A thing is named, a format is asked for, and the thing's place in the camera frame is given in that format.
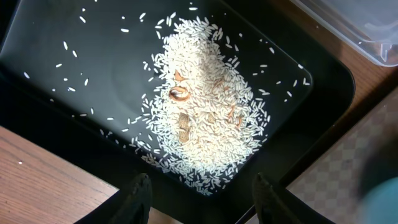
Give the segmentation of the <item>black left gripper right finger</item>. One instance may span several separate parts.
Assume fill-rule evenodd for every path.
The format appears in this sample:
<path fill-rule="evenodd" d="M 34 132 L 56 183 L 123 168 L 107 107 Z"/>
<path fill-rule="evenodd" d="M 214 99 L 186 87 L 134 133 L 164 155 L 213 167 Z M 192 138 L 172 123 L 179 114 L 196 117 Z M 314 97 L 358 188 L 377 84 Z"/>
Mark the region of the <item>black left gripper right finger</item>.
<path fill-rule="evenodd" d="M 333 224 L 262 173 L 252 180 L 252 199 L 260 224 Z"/>

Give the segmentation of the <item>pile of rice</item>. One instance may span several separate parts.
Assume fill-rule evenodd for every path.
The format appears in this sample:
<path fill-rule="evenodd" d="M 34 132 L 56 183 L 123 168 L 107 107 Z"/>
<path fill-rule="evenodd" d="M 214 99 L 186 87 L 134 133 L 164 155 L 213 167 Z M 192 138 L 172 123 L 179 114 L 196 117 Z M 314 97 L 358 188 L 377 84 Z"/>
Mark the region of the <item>pile of rice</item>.
<path fill-rule="evenodd" d="M 4 59 L 98 131 L 203 195 L 222 189 L 312 86 L 245 22 L 200 2 L 32 1 Z M 174 101 L 175 86 L 191 94 Z M 189 140 L 179 141 L 180 113 Z"/>

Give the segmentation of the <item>light blue bowl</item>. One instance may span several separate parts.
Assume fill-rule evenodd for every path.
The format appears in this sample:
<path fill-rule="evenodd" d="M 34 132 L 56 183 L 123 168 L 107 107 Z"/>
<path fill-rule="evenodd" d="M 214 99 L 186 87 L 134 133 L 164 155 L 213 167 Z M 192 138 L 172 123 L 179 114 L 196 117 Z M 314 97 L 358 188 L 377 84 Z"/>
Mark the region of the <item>light blue bowl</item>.
<path fill-rule="evenodd" d="M 397 177 L 373 188 L 363 198 L 361 222 L 397 224 Z"/>

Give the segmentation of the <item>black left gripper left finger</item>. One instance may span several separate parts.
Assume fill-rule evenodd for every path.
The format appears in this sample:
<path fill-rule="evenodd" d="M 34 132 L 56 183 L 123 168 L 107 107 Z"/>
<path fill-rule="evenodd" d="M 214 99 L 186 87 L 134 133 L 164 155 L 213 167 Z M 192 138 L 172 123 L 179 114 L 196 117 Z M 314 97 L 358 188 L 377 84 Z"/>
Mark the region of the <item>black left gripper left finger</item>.
<path fill-rule="evenodd" d="M 151 180 L 141 173 L 75 224 L 147 224 L 151 201 Z"/>

